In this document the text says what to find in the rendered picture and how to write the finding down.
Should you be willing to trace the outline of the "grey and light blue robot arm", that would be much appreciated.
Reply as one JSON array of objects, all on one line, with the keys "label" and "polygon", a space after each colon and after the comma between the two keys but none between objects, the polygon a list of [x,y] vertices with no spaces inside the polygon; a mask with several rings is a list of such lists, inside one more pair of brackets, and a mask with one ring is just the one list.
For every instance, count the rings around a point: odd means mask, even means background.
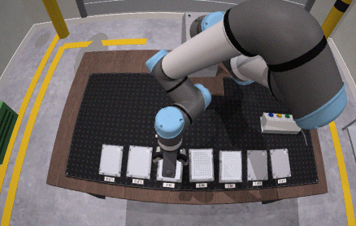
[{"label": "grey and light blue robot arm", "polygon": [[145,63],[174,101],[155,117],[155,136],[164,150],[178,149],[183,132],[211,103],[209,90],[187,76],[222,62],[239,85],[256,81],[269,87],[299,128],[323,127],[345,109],[345,83],[327,39],[300,6],[249,0],[225,13],[199,16],[189,32],[187,42]]}]

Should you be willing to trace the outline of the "black perforated work table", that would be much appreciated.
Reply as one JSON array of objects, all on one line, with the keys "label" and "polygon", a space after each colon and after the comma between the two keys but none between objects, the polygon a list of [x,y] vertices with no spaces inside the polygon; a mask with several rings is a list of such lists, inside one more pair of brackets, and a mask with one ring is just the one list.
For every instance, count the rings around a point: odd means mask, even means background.
[{"label": "black perforated work table", "polygon": [[[159,146],[154,123],[157,113],[174,101],[150,73],[90,73],[81,99],[67,157],[65,176],[110,185],[173,191],[235,191],[270,189],[319,183],[310,130],[298,134],[262,133],[263,112],[291,115],[269,88],[253,82],[239,85],[223,77],[224,96],[211,95],[209,106],[183,132],[180,149],[213,149],[214,181],[189,182],[189,164],[183,164],[182,182],[157,180]],[[303,135],[305,134],[305,136]],[[102,145],[123,146],[121,177],[99,175]],[[126,177],[129,146],[152,147],[150,180]],[[272,179],[270,150],[287,149],[290,177]],[[219,152],[241,151],[242,182],[219,183]],[[247,180],[247,150],[267,151],[268,180]],[[115,178],[106,181],[105,177]],[[135,184],[132,179],[143,180]],[[278,180],[286,179],[285,183]],[[262,185],[253,182],[262,181]],[[163,183],[175,184],[174,188]],[[207,187],[196,188],[196,184]],[[225,188],[235,184],[235,188]]]}]

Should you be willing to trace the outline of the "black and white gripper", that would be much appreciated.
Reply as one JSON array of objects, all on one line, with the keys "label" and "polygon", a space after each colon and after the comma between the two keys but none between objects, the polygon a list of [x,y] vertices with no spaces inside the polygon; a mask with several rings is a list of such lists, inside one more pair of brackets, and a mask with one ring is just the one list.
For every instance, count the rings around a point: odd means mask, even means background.
[{"label": "black and white gripper", "polygon": [[[185,149],[180,151],[180,147],[179,147],[176,150],[178,150],[177,161],[178,162],[182,162],[182,164],[184,164],[184,165],[187,165],[188,163],[187,163],[187,157],[186,157],[186,154],[185,154]],[[166,151],[166,152],[174,152],[176,150],[173,150],[173,151],[164,150],[164,151]],[[163,159],[163,148],[159,149],[159,146],[158,146],[156,152],[154,153],[153,161],[156,163],[156,162],[158,162],[159,160],[162,160],[162,159]]]}]

